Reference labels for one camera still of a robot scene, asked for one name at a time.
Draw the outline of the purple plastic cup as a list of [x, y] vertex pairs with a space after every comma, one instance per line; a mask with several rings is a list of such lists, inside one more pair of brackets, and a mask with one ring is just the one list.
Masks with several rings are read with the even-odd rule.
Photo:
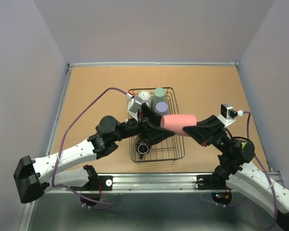
[[155, 107], [155, 112], [161, 116], [169, 114], [169, 106], [166, 102], [158, 102]]

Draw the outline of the white faceted mug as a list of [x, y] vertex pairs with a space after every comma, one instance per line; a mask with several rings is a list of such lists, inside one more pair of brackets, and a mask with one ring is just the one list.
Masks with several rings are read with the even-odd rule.
[[152, 97], [149, 91], [142, 90], [138, 93], [138, 96], [142, 99], [142, 103], [146, 103], [148, 107], [151, 107]]

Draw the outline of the black mug white inside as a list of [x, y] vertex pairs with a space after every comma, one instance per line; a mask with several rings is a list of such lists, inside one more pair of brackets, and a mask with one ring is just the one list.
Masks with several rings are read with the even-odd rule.
[[144, 156], [150, 152], [151, 145], [146, 142], [146, 140], [139, 139], [138, 137], [135, 139], [135, 149], [139, 154], [139, 159], [143, 160]]

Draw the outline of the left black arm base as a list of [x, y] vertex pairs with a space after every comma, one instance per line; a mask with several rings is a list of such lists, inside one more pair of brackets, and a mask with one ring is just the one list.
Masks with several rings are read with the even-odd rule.
[[113, 176], [111, 175], [99, 175], [99, 180], [91, 180], [82, 187], [70, 186], [75, 191], [98, 191], [101, 186], [102, 191], [112, 191], [113, 188]]

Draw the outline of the red plastic cup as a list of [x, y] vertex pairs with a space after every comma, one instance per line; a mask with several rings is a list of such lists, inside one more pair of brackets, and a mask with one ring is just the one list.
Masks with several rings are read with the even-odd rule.
[[164, 115], [160, 122], [160, 127], [173, 131], [176, 135], [189, 136], [183, 127], [196, 126], [197, 119], [195, 115], [172, 114]]

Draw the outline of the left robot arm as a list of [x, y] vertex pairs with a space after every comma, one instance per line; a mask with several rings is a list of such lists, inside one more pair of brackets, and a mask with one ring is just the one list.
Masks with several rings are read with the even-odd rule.
[[99, 180], [95, 169], [85, 165], [73, 172], [70, 168], [110, 155], [118, 148], [117, 142], [130, 137], [138, 136], [147, 146], [152, 146], [174, 136], [174, 131], [161, 125], [162, 117], [145, 103], [136, 115], [125, 122], [104, 116], [96, 126], [96, 133], [75, 146], [45, 157], [22, 157], [13, 174], [20, 202], [36, 201], [59, 187], [92, 190]]

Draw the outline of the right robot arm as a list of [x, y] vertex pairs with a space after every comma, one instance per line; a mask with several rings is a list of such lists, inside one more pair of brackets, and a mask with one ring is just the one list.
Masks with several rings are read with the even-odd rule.
[[262, 207], [284, 231], [289, 231], [289, 190], [257, 168], [255, 146], [247, 138], [228, 137], [226, 128], [235, 122], [223, 115], [210, 116], [184, 132], [203, 147], [213, 145], [221, 152], [212, 174], [197, 176], [199, 190], [235, 190]]

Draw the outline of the green plastic cup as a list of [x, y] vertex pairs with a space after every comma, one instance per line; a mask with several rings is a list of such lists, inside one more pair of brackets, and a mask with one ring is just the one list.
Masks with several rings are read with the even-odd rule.
[[156, 105], [159, 103], [159, 102], [166, 102], [166, 91], [164, 88], [156, 88], [154, 90], [154, 93], [153, 93], [153, 98], [152, 98], [152, 109], [155, 110], [156, 108]]

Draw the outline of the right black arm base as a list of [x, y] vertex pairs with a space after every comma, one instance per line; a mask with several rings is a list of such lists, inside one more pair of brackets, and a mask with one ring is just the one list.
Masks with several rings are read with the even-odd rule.
[[194, 183], [196, 190], [217, 190], [220, 188], [219, 180], [214, 175], [197, 175]]

